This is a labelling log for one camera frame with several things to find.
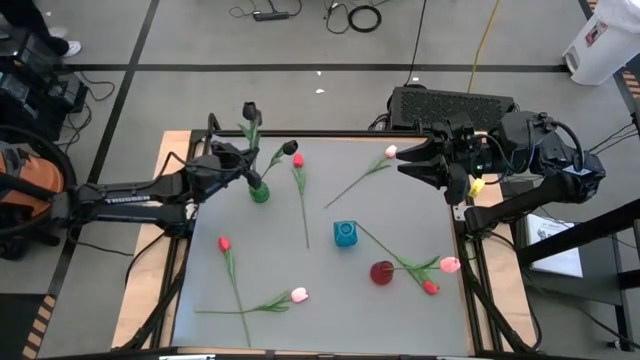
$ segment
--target person's foot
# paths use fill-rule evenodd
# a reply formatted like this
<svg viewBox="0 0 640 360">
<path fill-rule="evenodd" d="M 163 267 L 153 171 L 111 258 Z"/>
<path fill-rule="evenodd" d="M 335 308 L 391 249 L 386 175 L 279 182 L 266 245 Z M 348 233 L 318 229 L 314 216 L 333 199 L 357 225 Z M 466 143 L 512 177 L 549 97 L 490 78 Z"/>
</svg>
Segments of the person's foot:
<svg viewBox="0 0 640 360">
<path fill-rule="evenodd" d="M 69 50 L 67 50 L 67 53 L 62 55 L 62 57 L 74 56 L 79 53 L 80 50 L 82 50 L 82 44 L 80 44 L 80 41 L 69 41 Z"/>
</svg>

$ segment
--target yellow object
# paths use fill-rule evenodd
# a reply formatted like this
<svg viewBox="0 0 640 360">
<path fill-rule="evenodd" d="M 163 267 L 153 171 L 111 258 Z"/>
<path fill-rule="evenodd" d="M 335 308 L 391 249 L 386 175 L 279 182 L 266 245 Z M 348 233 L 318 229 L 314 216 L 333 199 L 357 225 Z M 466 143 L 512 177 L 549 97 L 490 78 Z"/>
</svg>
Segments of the yellow object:
<svg viewBox="0 0 640 360">
<path fill-rule="evenodd" d="M 484 183 L 485 181 L 482 179 L 475 179 L 473 181 L 473 184 L 471 184 L 471 189 L 469 190 L 469 197 L 475 198 L 476 196 L 478 196 L 478 194 L 480 194 L 480 191 L 482 191 L 482 188 L 484 187 Z"/>
<path fill-rule="evenodd" d="M 476 66 L 478 65 L 478 59 L 480 58 L 480 53 L 482 52 L 482 48 L 484 47 L 484 41 L 487 40 L 487 35 L 489 34 L 489 30 L 491 30 L 491 25 L 493 25 L 493 18 L 498 11 L 498 6 L 500 6 L 500 0 L 496 0 L 496 4 L 493 6 L 491 16 L 489 17 L 489 22 L 487 23 L 487 27 L 484 29 L 484 34 L 482 34 L 482 40 L 480 40 L 480 46 L 478 46 L 478 50 L 476 51 L 476 58 L 473 60 L 473 67 L 471 68 L 471 78 L 469 79 L 467 94 L 471 92 L 471 87 L 473 86 L 473 77 L 476 75 Z"/>
</svg>

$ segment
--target gray tabletop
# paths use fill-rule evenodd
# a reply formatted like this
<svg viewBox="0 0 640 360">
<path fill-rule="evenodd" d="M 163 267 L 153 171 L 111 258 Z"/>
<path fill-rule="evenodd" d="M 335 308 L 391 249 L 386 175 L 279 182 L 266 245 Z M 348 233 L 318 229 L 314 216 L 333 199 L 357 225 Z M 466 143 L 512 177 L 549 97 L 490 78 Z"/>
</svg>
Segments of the gray tabletop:
<svg viewBox="0 0 640 360">
<path fill-rule="evenodd" d="M 263 138 L 259 171 L 282 138 Z M 239 147 L 246 140 L 231 139 Z M 393 167 L 365 178 L 328 209 L 324 206 L 379 158 L 388 140 L 298 139 L 305 156 L 310 249 L 291 158 L 265 178 L 271 198 L 251 201 L 246 182 L 235 181 L 200 207 L 172 345 L 246 348 L 219 236 L 232 244 L 237 286 L 245 309 L 285 289 L 302 286 L 309 299 L 284 313 L 249 313 L 252 348 L 322 353 L 467 355 L 467 331 L 459 275 L 433 272 L 441 290 L 428 296 L 404 272 L 375 285 L 371 265 L 393 260 L 358 230 L 358 243 L 338 248 L 333 222 L 355 220 L 396 255 L 423 262 L 452 256 L 449 208 L 441 191 Z M 398 143 L 401 149 L 412 143 Z"/>
</svg>

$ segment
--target sneaker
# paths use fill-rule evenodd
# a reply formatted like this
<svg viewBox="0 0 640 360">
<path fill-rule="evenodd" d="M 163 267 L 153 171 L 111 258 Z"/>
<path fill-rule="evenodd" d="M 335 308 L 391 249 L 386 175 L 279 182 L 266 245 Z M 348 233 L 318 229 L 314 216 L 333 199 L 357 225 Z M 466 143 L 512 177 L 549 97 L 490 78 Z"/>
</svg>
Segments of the sneaker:
<svg viewBox="0 0 640 360">
<path fill-rule="evenodd" d="M 65 36 L 67 36 L 67 29 L 63 28 L 63 27 L 52 27 L 49 28 L 49 34 L 51 34 L 51 36 L 53 37 L 59 37 L 60 39 L 64 39 Z"/>
<path fill-rule="evenodd" d="M 67 53 L 62 55 L 62 57 L 71 57 L 79 53 L 80 50 L 82 50 L 80 41 L 69 41 L 69 50 L 67 50 Z"/>
</svg>

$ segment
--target yellow cable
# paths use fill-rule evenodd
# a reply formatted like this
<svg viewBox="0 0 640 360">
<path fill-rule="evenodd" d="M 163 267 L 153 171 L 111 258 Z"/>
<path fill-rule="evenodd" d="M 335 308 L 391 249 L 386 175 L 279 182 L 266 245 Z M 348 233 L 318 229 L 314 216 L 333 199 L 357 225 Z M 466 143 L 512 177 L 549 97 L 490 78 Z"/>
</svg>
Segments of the yellow cable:
<svg viewBox="0 0 640 360">
<path fill-rule="evenodd" d="M 493 6 L 493 10 L 491 11 L 491 17 L 489 17 L 489 22 L 487 23 L 487 27 L 484 29 L 484 34 L 482 34 L 482 40 L 480 40 L 480 46 L 478 46 L 478 51 L 476 51 L 476 58 L 473 60 L 473 67 L 471 68 L 471 78 L 469 79 L 469 86 L 467 87 L 467 94 L 471 92 L 471 87 L 473 86 L 473 77 L 476 75 L 476 66 L 478 65 L 478 58 L 480 58 L 480 53 L 482 52 L 482 48 L 484 47 L 484 41 L 487 40 L 487 35 L 489 34 L 489 30 L 491 30 L 491 26 L 493 25 L 493 18 L 498 11 L 498 6 L 500 6 L 500 0 L 496 0 L 496 4 Z"/>
</svg>

